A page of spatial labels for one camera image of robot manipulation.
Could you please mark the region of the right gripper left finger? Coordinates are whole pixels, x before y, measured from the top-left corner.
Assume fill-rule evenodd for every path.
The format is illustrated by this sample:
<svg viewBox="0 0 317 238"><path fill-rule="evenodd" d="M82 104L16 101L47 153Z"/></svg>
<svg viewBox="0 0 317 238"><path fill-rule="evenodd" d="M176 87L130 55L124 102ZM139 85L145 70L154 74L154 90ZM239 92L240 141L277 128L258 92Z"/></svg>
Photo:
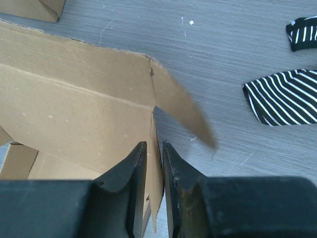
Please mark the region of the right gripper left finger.
<svg viewBox="0 0 317 238"><path fill-rule="evenodd" d="M139 238L147 144L94 180L12 180L0 184L3 238Z"/></svg>

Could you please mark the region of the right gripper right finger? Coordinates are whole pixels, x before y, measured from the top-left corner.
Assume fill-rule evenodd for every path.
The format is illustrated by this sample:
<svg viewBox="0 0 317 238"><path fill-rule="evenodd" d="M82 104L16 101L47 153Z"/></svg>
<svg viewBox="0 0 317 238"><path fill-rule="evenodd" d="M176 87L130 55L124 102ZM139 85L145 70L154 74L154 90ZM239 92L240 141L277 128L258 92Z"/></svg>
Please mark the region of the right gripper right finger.
<svg viewBox="0 0 317 238"><path fill-rule="evenodd" d="M317 188L303 177L208 177L162 145L171 238L314 238Z"/></svg>

